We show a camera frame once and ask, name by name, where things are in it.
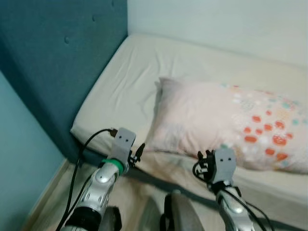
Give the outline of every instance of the baseboard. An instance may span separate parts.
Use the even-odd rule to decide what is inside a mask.
[[[53,179],[49,183],[49,185],[46,187],[43,195],[33,208],[31,214],[29,215],[27,221],[25,222],[22,231],[30,231],[36,220],[38,219],[39,215],[41,214],[47,200],[50,198],[50,195],[52,194],[53,190],[57,186],[59,180],[61,179],[62,175],[65,173],[69,166],[69,161],[66,159],[63,161],[61,167],[57,171],[57,173],[54,175]]]

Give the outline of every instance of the white bed sheet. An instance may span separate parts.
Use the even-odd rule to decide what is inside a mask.
[[[270,90],[303,103],[307,99],[307,74],[300,67],[165,38],[131,35],[87,96],[75,118],[72,133],[85,142],[101,128],[125,127],[136,132],[135,145],[140,145],[146,140],[154,118],[155,83],[162,76]],[[112,139],[102,134],[93,139],[90,147],[108,154],[111,143]],[[198,195],[212,197],[190,173],[192,161],[176,155],[145,153],[140,167]],[[245,198],[264,208],[271,217],[308,229],[307,176],[238,168],[234,179]]]

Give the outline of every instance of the padded headboard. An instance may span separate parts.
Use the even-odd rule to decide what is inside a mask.
[[[127,0],[1,0],[0,70],[70,160],[70,128],[127,36]]]

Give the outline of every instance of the pillow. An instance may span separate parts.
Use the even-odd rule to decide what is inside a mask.
[[[308,173],[307,117],[299,102],[227,84],[160,82],[148,151],[196,157],[199,150],[229,147],[248,169]]]

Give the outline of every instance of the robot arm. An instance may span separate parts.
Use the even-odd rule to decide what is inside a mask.
[[[131,147],[136,135],[124,128],[116,134],[111,154],[104,165],[96,170],[88,188],[82,194],[76,208],[61,231],[97,231],[107,210],[109,194],[117,178],[126,173],[130,166],[140,161],[144,144],[134,157]]]
[[[254,231],[247,210],[227,192],[241,202],[241,193],[233,186],[232,176],[235,171],[235,154],[232,149],[207,151],[206,158],[198,153],[199,161],[193,167],[194,175],[207,183],[208,188],[216,195],[219,213],[223,218],[226,231]]]

